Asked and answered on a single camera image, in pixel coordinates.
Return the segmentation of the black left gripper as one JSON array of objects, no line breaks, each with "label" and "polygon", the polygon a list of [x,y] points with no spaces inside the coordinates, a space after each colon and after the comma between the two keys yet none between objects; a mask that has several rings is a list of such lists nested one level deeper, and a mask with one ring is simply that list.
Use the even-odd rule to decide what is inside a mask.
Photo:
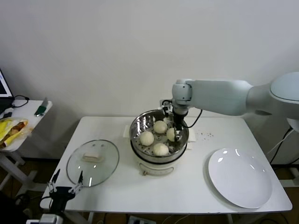
[{"label": "black left gripper", "polygon": [[59,176],[60,169],[53,175],[48,183],[49,195],[52,199],[50,211],[64,211],[69,200],[73,199],[77,193],[83,188],[83,171],[81,171],[77,184],[71,187],[56,187],[56,181]]}]

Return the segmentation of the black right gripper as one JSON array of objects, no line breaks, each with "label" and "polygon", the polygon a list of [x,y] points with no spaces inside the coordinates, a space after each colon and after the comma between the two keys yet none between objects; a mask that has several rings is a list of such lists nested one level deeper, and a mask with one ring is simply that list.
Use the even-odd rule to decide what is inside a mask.
[{"label": "black right gripper", "polygon": [[186,116],[186,114],[178,114],[176,112],[172,112],[173,114],[173,127],[174,127],[174,141],[175,142],[179,142],[181,141],[183,135],[181,133],[182,128],[186,127],[185,122],[184,122],[184,118]]}]

